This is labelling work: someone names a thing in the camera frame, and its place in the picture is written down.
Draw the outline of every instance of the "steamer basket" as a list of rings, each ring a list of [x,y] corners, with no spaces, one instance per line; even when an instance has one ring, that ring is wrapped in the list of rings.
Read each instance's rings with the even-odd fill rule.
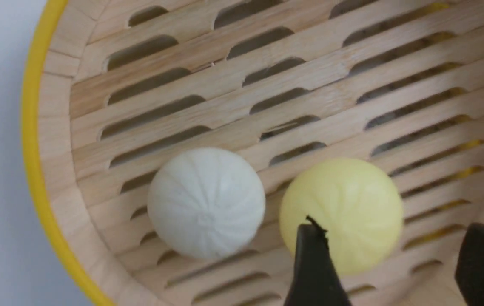
[[[250,246],[184,258],[145,210],[154,172],[234,151],[268,194]],[[277,210],[324,159],[366,159],[405,200],[399,246],[343,279],[356,306],[457,306],[466,226],[484,223],[484,0],[50,0],[23,89],[36,209],[98,305],[281,306]]]

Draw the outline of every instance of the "yellow bun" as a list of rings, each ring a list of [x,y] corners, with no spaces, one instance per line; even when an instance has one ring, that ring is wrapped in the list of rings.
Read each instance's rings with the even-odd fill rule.
[[[378,265],[403,229],[403,202],[390,177],[358,159],[332,159],[298,176],[279,212],[282,238],[295,254],[299,225],[312,217],[327,230],[329,252],[340,276]]]

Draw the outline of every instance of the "slot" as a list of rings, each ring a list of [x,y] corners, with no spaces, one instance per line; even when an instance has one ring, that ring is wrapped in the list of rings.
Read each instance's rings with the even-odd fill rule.
[[[144,174],[143,176],[139,176],[137,178],[133,178],[132,180],[125,182],[125,184],[123,184],[123,186],[121,187],[120,194],[124,194],[125,192],[135,190],[141,186],[145,186],[151,183],[151,181],[155,177],[155,174],[157,174],[157,171]]]
[[[193,107],[205,101],[206,100],[203,97],[197,95],[184,97],[183,99],[179,99],[162,107],[155,108],[154,110],[143,113],[139,116],[107,126],[104,128],[102,134],[100,134],[100,140],[126,132],[127,130],[132,130],[133,128],[138,128],[141,125],[153,122],[157,119],[169,116],[173,113],[185,110],[186,108]]]
[[[434,180],[433,182],[427,183],[423,186],[420,186],[420,187],[408,190],[406,192],[403,192],[401,194],[401,197],[403,199],[407,199],[411,196],[415,196],[417,194],[426,192],[427,190],[433,189],[435,187],[439,187],[439,186],[442,186],[444,184],[448,184],[450,182],[458,181],[458,180],[467,178],[468,176],[471,176],[472,174],[483,172],[483,171],[484,171],[484,167],[476,165],[476,166],[467,168],[463,171],[454,173],[450,176],[446,176],[444,178],[439,178],[438,180]]]
[[[426,218],[433,217],[433,216],[438,215],[438,214],[440,214],[444,211],[454,209],[454,208],[457,208],[457,207],[461,207],[461,206],[464,206],[464,205],[468,205],[470,203],[471,202],[469,202],[467,200],[463,200],[463,199],[459,199],[459,200],[456,200],[456,201],[446,203],[446,204],[441,205],[440,207],[437,207],[435,209],[432,209],[432,210],[426,211],[424,213],[420,213],[419,215],[415,215],[413,217],[405,219],[405,225],[409,225],[410,223],[414,223],[416,221],[420,221],[420,220],[423,220],[423,219],[426,219]]]
[[[341,15],[347,14],[351,11],[355,11],[358,8],[362,8],[363,6],[367,6],[371,3],[378,2],[378,0],[344,0],[337,4],[332,10],[331,14],[329,15],[329,19],[333,19],[339,17]]]
[[[414,239],[410,240],[409,242],[407,242],[403,246],[403,251],[407,251],[407,250],[416,248],[416,247],[421,246],[423,244],[428,244],[429,242],[439,240],[443,237],[449,236],[449,235],[454,234],[456,232],[465,231],[465,229],[466,228],[463,225],[459,225],[459,224],[448,225],[447,227],[442,228],[440,230],[433,231],[433,232],[430,232],[430,233],[425,234],[423,236],[420,236],[418,238],[414,238]]]
[[[231,280],[228,283],[225,283],[221,286],[207,290],[201,294],[197,294],[197,296],[195,296],[195,298],[193,299],[192,304],[198,305],[199,303],[204,302],[207,299],[212,298],[213,296],[220,295],[236,287],[243,286],[248,283],[253,283],[254,281],[262,281],[264,279],[270,279],[270,276],[267,273],[263,273],[263,272],[251,273],[244,277]]]
[[[371,25],[370,27],[367,27],[365,29],[361,29],[359,31],[353,32],[351,35],[349,35],[349,37],[347,37],[347,39],[345,39],[342,46],[345,47],[345,46],[352,45],[354,43],[357,43],[358,41],[362,41],[364,39],[367,39],[379,33],[388,31],[389,29],[393,29],[405,23],[409,23],[413,20],[419,19],[426,15],[430,15],[434,12],[447,9],[449,7],[450,6],[448,3],[444,3],[444,2],[434,3],[428,6],[425,6],[423,8],[414,10],[412,12],[409,12],[407,14],[395,17],[393,19],[386,20],[382,23]]]
[[[177,44],[178,41],[169,35],[153,37],[152,39],[143,41],[137,45],[115,52],[108,58],[106,67],[108,68],[108,71],[114,70],[130,64],[131,62],[140,60],[141,58],[145,58],[146,56],[174,47]]]
[[[269,138],[272,138],[274,136],[277,136],[279,134],[288,132],[290,130],[294,130],[295,128],[298,128],[300,126],[303,126],[305,124],[309,124],[312,122],[317,122],[320,120],[320,117],[318,116],[303,116],[297,119],[293,119],[290,122],[284,123],[277,125],[273,128],[270,128],[266,132],[261,134],[261,137],[259,138],[259,141],[265,141]]]
[[[196,137],[200,134],[204,134],[206,132],[209,132],[210,130],[211,129],[206,127],[206,126],[195,126],[195,127],[192,127],[188,130],[184,130],[183,132],[180,132],[178,134],[174,134],[170,137],[163,138],[160,141],[156,141],[154,143],[150,143],[149,145],[139,147],[135,150],[132,150],[132,151],[129,151],[127,153],[116,156],[111,161],[110,168],[113,168],[115,166],[118,166],[120,164],[129,162],[129,161],[132,161],[134,159],[138,159],[139,157],[142,157],[144,155],[148,155],[148,154],[153,153],[155,151],[159,151],[159,150],[164,149],[166,147],[176,145],[177,143],[186,141],[186,140],[191,139],[193,137]]]
[[[353,296],[364,294],[364,293],[367,293],[367,292],[370,292],[370,291],[375,291],[375,290],[376,290],[375,286],[366,284],[366,285],[361,285],[361,286],[355,287],[353,289],[350,289],[350,290],[346,291],[346,294],[350,298],[353,298]]]
[[[185,68],[174,68],[163,72],[162,74],[152,76],[129,87],[125,87],[113,93],[108,99],[108,105],[129,99],[146,91],[151,91],[168,83],[172,83],[182,77],[190,75],[191,72]]]
[[[390,151],[396,147],[400,147],[402,145],[406,145],[409,142],[417,141],[420,138],[423,138],[427,135],[431,135],[436,132],[440,132],[441,130],[446,130],[447,128],[451,128],[452,126],[462,124],[464,122],[471,121],[471,118],[466,115],[459,115],[455,116],[453,118],[450,118],[448,120],[444,120],[442,122],[439,122],[438,124],[433,124],[431,126],[428,126],[427,128],[423,128],[421,130],[417,130],[414,133],[405,135],[403,137],[397,138],[393,141],[384,143],[376,147],[371,153],[371,157],[375,157],[376,155],[380,153],[384,153],[387,151]]]
[[[290,159],[294,159],[295,157],[298,157],[298,156],[303,155],[303,154],[308,153],[308,152],[316,151],[318,149],[322,149],[324,147],[327,147],[327,145],[325,145],[322,142],[312,142],[312,143],[304,145],[302,147],[297,147],[297,148],[295,148],[291,151],[288,151],[286,153],[283,153],[283,154],[280,154],[280,155],[273,157],[273,159],[270,160],[269,166],[273,166],[273,165],[279,164],[281,162],[285,162],[285,161],[288,161]]]
[[[369,130],[370,128],[375,128],[382,124],[386,124],[394,119],[400,118],[402,116],[406,116],[408,114],[422,110],[425,107],[430,107],[432,105],[444,102],[448,99],[451,99],[456,96],[460,96],[465,93],[467,93],[467,91],[460,87],[448,89],[447,91],[443,91],[442,93],[437,93],[436,95],[432,95],[429,98],[420,100],[416,103],[407,105],[403,108],[394,110],[393,112],[383,114],[381,116],[374,118],[373,120],[370,120],[367,126],[365,126],[365,130]]]
[[[250,109],[250,115],[262,112],[264,110],[267,110],[268,108],[274,107],[276,105],[280,105],[292,99],[296,99],[298,97],[306,95],[309,92],[310,91],[304,88],[295,88],[295,89],[291,89],[290,91],[286,91],[285,93],[275,95],[274,97],[265,99],[253,105],[253,107]]]
[[[391,91],[395,91],[396,89],[399,89],[401,87],[411,85],[415,82],[419,82],[419,81],[426,79],[426,78],[431,78],[433,76],[439,75],[439,74],[446,72],[448,70],[459,68],[461,66],[462,66],[461,64],[457,64],[457,63],[454,63],[454,62],[447,62],[445,64],[427,69],[427,70],[420,72],[418,74],[409,76],[407,78],[400,79],[399,81],[395,81],[395,82],[390,83],[388,85],[385,85],[385,86],[382,86],[380,88],[369,91],[367,93],[364,93],[363,95],[361,95],[361,97],[359,97],[357,99],[356,103],[357,104],[365,103],[365,102],[369,101],[370,99],[376,99],[377,97],[385,95],[385,94],[387,94]]]
[[[304,63],[305,61],[300,58],[289,58],[289,59],[283,60],[272,67],[264,68],[250,75],[247,75],[246,78],[244,79],[244,83],[242,83],[242,87],[259,82],[268,77],[277,75],[281,72],[287,71],[291,68],[297,67],[300,64],[304,64]]]
[[[147,215],[147,207],[140,207],[131,215],[131,220],[140,217],[141,215]]]
[[[277,6],[281,2],[283,0],[244,0],[228,8],[223,8],[215,18],[214,29],[219,29],[236,21],[248,18],[258,12]]]
[[[263,294],[258,297],[251,298],[250,300],[245,300],[244,302],[240,302],[232,306],[261,306],[261,305],[269,306],[271,305],[271,302],[275,302],[281,299],[282,297],[280,295],[269,292],[267,294]]]
[[[172,279],[168,280],[168,282],[166,283],[165,289],[180,285],[181,283],[185,283],[186,281],[190,281],[192,279],[195,279],[197,277],[205,275],[206,273],[210,273],[213,270],[220,269],[222,267],[228,266],[228,265],[235,263],[239,260],[251,258],[251,257],[253,257],[257,254],[259,254],[259,252],[255,251],[255,250],[246,250],[246,251],[240,252],[236,255],[233,255],[233,256],[230,256],[226,259],[217,261],[217,262],[212,263],[208,266],[205,266],[201,269],[197,269],[197,270],[192,271],[190,273],[186,273],[185,275],[181,275],[181,276],[172,278]]]
[[[397,168],[394,171],[390,172],[389,176],[394,178],[395,176],[398,176],[400,174],[403,174],[409,170],[416,169],[418,167],[421,167],[423,165],[430,164],[432,162],[438,161],[439,159],[443,159],[449,155],[453,155],[462,151],[467,151],[473,147],[478,147],[479,145],[483,145],[484,141],[477,140],[477,141],[471,141],[467,143],[463,143],[461,145],[457,145],[455,147],[452,147],[448,150],[442,151],[440,153],[437,153],[435,155],[429,156],[426,159],[421,159],[417,162],[405,165],[403,167]]]
[[[165,254],[163,254],[159,260],[157,260],[157,265],[162,265],[170,260],[173,260],[173,259],[176,259],[176,258],[180,258],[181,255],[174,251],[174,250],[169,250],[168,252],[166,252]]]
[[[161,15],[168,13],[168,11],[162,6],[151,6],[150,8],[145,8],[141,11],[135,12],[128,22],[129,28],[145,23],[151,19],[155,19]]]
[[[293,35],[294,32],[286,27],[279,27],[266,31],[265,33],[258,34],[248,40],[237,43],[231,48],[227,55],[227,60],[236,58],[238,56],[247,54],[253,50],[257,50],[261,47],[274,43],[275,41],[284,39],[289,35]]]
[[[442,261],[432,259],[429,261],[426,261],[425,263],[421,263],[415,267],[413,267],[410,270],[411,275],[416,275],[418,273],[424,273],[425,271],[434,271],[438,267],[441,267],[443,265]]]
[[[149,232],[147,234],[145,234],[142,239],[140,240],[140,246],[142,244],[145,244],[145,242],[148,242],[148,241],[151,241],[151,240],[154,240],[154,239],[157,239],[159,238],[159,236],[157,236],[157,233],[155,231],[152,231],[152,232]]]

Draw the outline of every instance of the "wooden slat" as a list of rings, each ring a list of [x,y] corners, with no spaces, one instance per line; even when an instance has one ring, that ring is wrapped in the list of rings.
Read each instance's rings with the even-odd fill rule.
[[[385,71],[398,71],[399,67],[403,67],[406,62],[411,60],[420,59],[421,62],[424,63],[427,57],[429,57],[431,61],[440,62],[440,59],[434,59],[436,55],[434,55],[432,50],[429,51],[430,52],[421,52],[412,54],[399,60],[394,60],[393,62],[385,64],[380,68],[373,69],[356,77],[348,78],[333,85],[322,87],[313,93],[298,99],[293,99],[270,110],[266,110],[254,116],[244,118],[242,121],[236,122],[232,125],[227,125],[223,128],[220,128],[210,133],[209,136],[203,136],[209,137],[210,139],[215,138],[215,142],[207,142],[202,138],[199,139],[199,142],[201,142],[201,145],[204,142],[209,146],[223,147],[227,150],[238,150],[253,145],[256,142],[256,139],[259,139],[259,136],[265,130],[296,119],[302,114],[312,114],[320,118],[326,118],[332,114],[355,105],[357,98],[368,91],[369,88],[372,89],[376,86],[380,87],[380,85],[386,85],[387,83],[414,74],[418,70],[424,68],[415,67],[413,69],[407,69],[407,71],[404,72],[397,72],[391,76],[385,75]],[[481,78],[472,77],[473,73],[481,74]],[[382,77],[380,84],[363,85],[372,83],[370,80],[376,78],[376,76]],[[435,77],[431,77],[416,84],[409,85],[403,89],[399,89],[398,91],[384,95],[384,97],[380,97],[374,101],[357,106],[353,110],[344,112],[335,118],[328,118],[322,120],[321,122],[309,124],[308,126],[298,128],[283,135],[279,135],[273,139],[263,142],[257,151],[247,152],[247,154],[244,153],[244,156],[248,157],[249,159],[255,159],[254,157],[261,159],[261,154],[268,154],[268,158],[263,159],[263,162],[268,163],[270,159],[274,157],[274,151],[270,148],[275,147],[276,151],[278,151],[282,146],[285,147],[286,145],[290,145],[291,148],[295,148],[312,141],[326,141],[325,139],[328,132],[329,134],[332,132],[336,134],[339,132],[349,134],[357,129],[362,130],[369,120],[366,116],[354,116],[354,114],[357,114],[357,112],[365,112],[369,114],[368,116],[376,117],[388,111],[392,111],[417,102],[420,99],[425,99],[431,95],[441,93],[450,88],[464,87],[468,91],[471,91],[483,86],[484,60]],[[176,120],[178,124],[183,125],[181,120],[177,119],[176,116],[168,118],[172,118],[173,120]],[[80,149],[76,149],[74,151],[74,157],[78,177],[81,178],[92,173],[106,170],[110,161],[115,156],[122,153],[127,153],[148,143],[152,143],[153,141],[160,139],[162,135],[167,135],[167,133],[158,133],[156,132],[157,130],[168,128],[172,131],[172,133],[180,132],[182,130],[182,127],[178,127],[178,125],[170,125],[166,121],[162,122],[151,122],[150,124],[146,124],[139,128],[128,130],[126,133],[104,139],[104,141],[89,144]],[[323,128],[324,126],[330,126],[331,124],[351,124],[353,127],[346,128],[345,130]],[[311,134],[308,134],[308,130],[310,129],[314,129],[314,131],[312,131]],[[229,139],[232,139],[232,135],[234,133],[237,135],[235,143],[229,141]],[[344,137],[346,136],[345,134],[339,134],[336,137]],[[309,139],[308,137],[312,135],[315,135],[315,137]]]
[[[200,277],[189,279],[166,290],[162,289],[161,291],[164,291],[162,296],[174,304],[190,304],[196,294],[206,289],[223,285],[231,279],[242,278],[254,271],[274,275],[288,269],[292,262],[293,259],[289,252],[285,248],[279,248],[222,266],[215,269],[213,273],[206,273]],[[152,273],[139,273],[136,277],[148,287],[153,287],[151,283],[154,283],[155,279]]]
[[[110,0],[69,0],[68,5],[77,8],[85,15],[98,20]]]
[[[431,134],[403,147],[392,149],[382,156],[390,156],[388,160],[395,161],[395,165],[407,165],[418,159],[433,155],[441,148],[445,150],[475,139],[484,141],[484,117],[459,124],[440,133]],[[405,153],[406,150],[413,151],[417,154],[409,156]],[[384,164],[387,169],[392,169],[395,165]],[[277,197],[277,194],[273,194],[268,197],[267,201],[277,202],[277,199],[275,199]],[[99,229],[106,229],[129,220],[137,209],[145,207],[146,201],[147,186],[143,186],[102,204],[90,207],[90,214],[94,220],[94,224]]]
[[[95,21],[72,4],[67,4],[59,20],[49,49],[80,58],[93,31]]]
[[[444,118],[442,115],[446,114],[448,109],[450,109],[450,111],[455,110],[452,114],[456,114],[457,112],[457,114],[469,114],[473,117],[484,116],[484,104],[481,103],[484,96],[478,95],[483,92],[484,91],[479,91],[477,94],[463,95],[452,99],[450,101],[451,103],[441,103],[440,105],[429,107],[411,115],[404,116],[389,124],[369,130],[360,137],[354,137],[332,145],[331,147],[308,153],[299,156],[296,159],[264,169],[259,173],[259,176],[263,181],[265,190],[271,192],[277,189],[282,182],[294,178],[298,173],[310,168],[318,162],[324,161],[325,159],[341,156],[368,159],[372,149],[378,145],[447,119],[448,117]],[[382,169],[386,172],[389,170],[383,166]]]
[[[43,71],[54,75],[73,77],[77,74],[77,68],[79,68],[79,58],[50,50],[47,52]]]
[[[74,148],[78,148],[88,143],[92,143],[96,141],[100,130],[104,127],[121,120],[132,118],[138,114],[168,104],[177,99],[192,94],[200,95],[205,99],[212,99],[233,91],[241,87],[247,74],[271,66],[286,57],[299,57],[306,61],[310,61],[337,50],[342,45],[343,37],[347,37],[351,32],[346,30],[346,33],[343,33],[343,37],[339,35],[321,36],[320,33],[323,33],[323,31],[335,31],[334,33],[336,33],[339,29],[345,28],[343,27],[343,23],[341,23],[342,20],[356,23],[360,20],[365,20],[366,15],[374,14],[376,10],[368,12],[368,14],[365,15],[359,14],[360,12],[360,10],[354,11],[353,13],[345,15],[345,18],[339,17],[338,19],[333,19],[318,27],[303,31],[300,35],[292,35],[279,42],[268,45],[267,47],[255,50],[250,54],[240,56],[227,62],[222,62],[212,68],[182,78],[171,84],[164,85],[152,91],[147,91],[146,93],[115,103],[102,110],[76,118],[72,122],[74,130],[73,146]],[[347,75],[348,71],[358,62],[382,54],[392,48],[405,45],[406,43],[426,37],[437,31],[452,31],[454,33],[462,34],[483,25],[484,14],[481,7],[476,2],[463,2],[448,10],[424,17],[423,19],[413,21],[412,23],[407,23],[391,29],[390,31],[386,31],[385,33],[371,37],[370,39],[355,43],[343,50],[329,54],[329,56],[324,56],[320,58],[319,61],[312,61],[298,66],[297,68],[293,68],[279,76],[271,77],[267,79],[267,81],[269,81],[267,84],[269,87],[275,86],[275,89],[271,90],[268,88],[268,91],[271,91],[270,94],[265,95],[264,93],[260,93],[258,96],[250,99],[250,101],[246,101],[245,104],[256,103],[259,100],[273,97],[291,89],[288,87],[289,84],[286,84],[286,86],[278,86],[278,84],[283,84],[285,81],[280,77],[282,75],[286,78],[290,75],[304,72],[304,75],[308,75],[306,78],[310,79],[312,79],[311,77],[318,75],[318,79],[314,77],[314,79],[316,79],[315,81],[321,81],[320,85],[326,85],[327,82],[335,81],[336,79]],[[308,41],[309,37],[320,37],[320,39]],[[270,82],[270,79],[275,79],[276,82]],[[303,80],[301,80],[301,83],[297,82],[294,86],[292,85],[292,87],[308,86],[305,85],[305,83],[302,83],[302,81]],[[262,83],[263,82],[259,82],[245,87],[240,91],[235,91],[234,95],[240,95],[241,92],[247,92],[250,87],[250,90],[254,90],[259,85],[262,86]],[[73,90],[74,94],[76,94],[77,86],[74,86]],[[93,92],[96,93],[102,91],[80,91],[81,95],[87,96],[88,99],[92,98],[91,93]],[[104,96],[98,98],[100,101],[104,101],[108,92],[101,93],[101,95],[102,94],[104,94]],[[73,96],[72,103],[77,103],[75,101],[80,101],[80,99]],[[219,101],[221,101],[221,99],[215,99],[214,103],[218,103]],[[192,108],[186,111],[195,112],[196,110],[198,110],[198,108]],[[243,115],[247,114],[245,108],[237,110],[237,114],[242,112],[244,112]]]
[[[324,159],[346,155],[367,159],[372,149],[378,145],[426,126],[437,124],[460,114],[468,114],[473,118],[484,116],[484,105],[480,103],[483,97],[484,89],[456,97],[448,102],[440,103],[369,130],[359,137],[264,169],[259,175],[265,190],[272,192],[282,182],[294,178],[299,172]],[[89,205],[98,204],[117,196],[121,190],[122,182],[158,169],[165,160],[158,161],[153,157],[155,156],[146,156],[137,161],[112,168],[108,173],[97,174],[80,180],[80,186],[87,203]]]
[[[403,247],[412,240],[439,231],[450,225],[468,226],[475,220],[482,207],[481,203],[471,203],[406,225],[403,229],[403,236],[392,253],[400,254],[403,252]]]
[[[91,35],[90,43],[127,29],[131,16],[146,8],[160,6],[168,11],[176,10],[196,0],[111,0],[100,16]]]
[[[212,31],[217,13],[239,0],[200,0],[122,31],[112,37],[91,43],[81,56],[81,68],[76,80],[83,80],[102,72],[106,59],[117,51],[143,43],[159,35],[169,35],[182,43]]]
[[[396,183],[400,192],[406,192],[411,188],[422,186],[434,179],[442,178],[449,174],[456,173],[458,171],[471,167],[472,165],[484,166],[484,145],[480,147],[476,147],[469,151],[456,153],[444,159],[440,159],[436,162],[433,162],[429,165],[425,165],[423,167],[409,171],[395,178],[394,182]],[[438,192],[431,191],[425,194],[425,196],[420,196],[419,198],[416,198],[416,201],[426,203],[425,207],[417,207],[417,209],[426,211],[426,210],[433,209],[433,207],[436,207],[438,205],[445,204],[449,200],[456,200],[457,198],[451,197],[452,194],[450,195],[450,198],[444,195],[445,193],[451,192],[451,188],[459,188],[459,185],[456,186],[454,184],[452,186],[451,184],[450,186],[441,188],[440,190],[438,190]],[[480,196],[483,196],[482,194],[484,193],[484,190],[480,189],[480,191],[481,192],[477,193],[477,190],[473,190],[471,193],[468,194],[468,195],[472,195],[470,198],[468,198],[468,200],[473,200],[475,198],[479,198]],[[428,201],[429,199],[436,198],[438,194],[444,195],[444,197],[441,198],[443,200],[442,202],[437,203],[433,201]],[[407,202],[407,206],[413,207],[414,204],[411,204],[410,202],[411,202],[410,200]],[[268,203],[267,209],[271,209],[272,206],[277,206],[278,204],[279,203]],[[414,211],[409,213],[407,217],[412,217],[413,213]],[[130,221],[127,223],[122,223],[117,227],[110,228],[106,231],[103,231],[103,235],[104,235],[104,238],[106,239],[106,242],[108,242],[108,246],[113,252],[123,252],[124,250],[128,250],[131,248],[137,248],[140,244],[141,238],[151,230],[152,230],[152,225],[149,219],[145,215],[143,215],[139,217],[138,221]],[[153,248],[151,248],[151,246],[149,246],[147,247],[147,250],[145,249],[139,250],[137,251],[137,253],[139,253],[140,255],[137,255],[137,256],[139,258],[145,258],[145,256],[143,256],[142,254],[144,252],[146,254],[148,252],[155,252],[156,247],[157,246],[154,246]],[[157,248],[157,250],[160,250],[161,254],[166,252],[166,248],[164,247]],[[150,258],[151,257],[155,258],[160,256],[160,254],[157,254],[154,256],[151,256],[151,255],[148,255],[148,256]],[[141,266],[136,262],[133,262],[130,264],[132,266],[135,266],[135,265]]]
[[[70,86],[70,77],[49,73],[42,74],[40,81],[40,101],[48,102],[40,103],[38,106],[39,116],[42,118],[63,116],[66,119],[66,127],[69,128]],[[67,139],[70,138],[70,134],[66,134],[65,136]]]
[[[435,274],[440,267],[433,267],[420,273],[415,273],[407,279],[403,279],[384,287],[381,290],[371,291],[351,297],[353,306],[392,306],[403,298],[411,288],[419,286],[423,281]]]
[[[484,202],[484,172],[409,197],[405,200],[405,217],[414,217],[460,199]]]
[[[74,87],[73,100],[77,108],[73,110],[72,114],[77,117],[102,108],[105,106],[103,101],[109,94],[172,68],[187,68],[194,71],[204,64],[226,58],[229,50],[236,43],[258,34],[267,33],[278,27],[286,27],[297,32],[316,25],[325,21],[333,6],[341,1],[291,0],[193,40],[179,41],[180,45],[167,51],[148,56],[105,75],[83,81]],[[97,99],[93,99],[91,102],[90,98],[92,97],[80,94],[84,91],[93,92]]]

